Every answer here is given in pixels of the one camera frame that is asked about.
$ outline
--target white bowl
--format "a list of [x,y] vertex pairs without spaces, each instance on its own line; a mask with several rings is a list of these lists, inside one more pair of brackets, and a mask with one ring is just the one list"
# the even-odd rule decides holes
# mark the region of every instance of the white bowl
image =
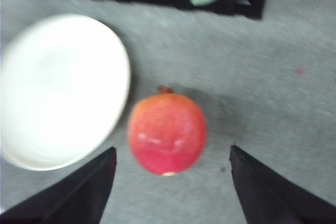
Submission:
[[1,152],[31,170],[70,165],[114,128],[130,65],[118,36],[90,17],[58,15],[21,33],[1,65]]

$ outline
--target red stain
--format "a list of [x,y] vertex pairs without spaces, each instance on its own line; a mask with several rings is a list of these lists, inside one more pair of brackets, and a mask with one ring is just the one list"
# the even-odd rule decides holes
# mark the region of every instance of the red stain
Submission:
[[295,67],[294,73],[297,76],[303,76],[305,74],[305,70],[303,68],[300,68],[300,67]]

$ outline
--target gray carpet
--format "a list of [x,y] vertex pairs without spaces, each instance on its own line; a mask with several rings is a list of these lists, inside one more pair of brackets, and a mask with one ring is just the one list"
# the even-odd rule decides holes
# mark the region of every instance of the gray carpet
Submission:
[[[113,145],[118,166],[102,224],[246,223],[230,174],[233,143],[336,204],[336,0],[267,0],[262,21],[110,0],[1,0],[2,48],[60,13],[91,16],[120,35],[130,101],[110,137],[74,165],[30,172],[2,161],[2,209]],[[198,162],[172,177],[142,170],[125,138],[131,106],[159,84],[194,99],[208,126]]]

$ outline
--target pomegranate stem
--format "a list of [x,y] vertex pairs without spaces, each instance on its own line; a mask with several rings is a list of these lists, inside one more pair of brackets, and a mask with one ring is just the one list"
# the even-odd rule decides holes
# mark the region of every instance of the pomegranate stem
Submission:
[[158,86],[158,94],[169,94],[173,93],[173,90],[171,88],[168,88],[166,86]]

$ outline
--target pomegranate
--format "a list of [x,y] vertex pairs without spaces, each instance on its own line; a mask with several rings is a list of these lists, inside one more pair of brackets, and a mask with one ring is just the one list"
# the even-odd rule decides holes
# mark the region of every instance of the pomegranate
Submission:
[[145,169],[173,175],[189,168],[205,145],[203,113],[189,98],[159,87],[158,94],[139,101],[128,122],[128,144]]

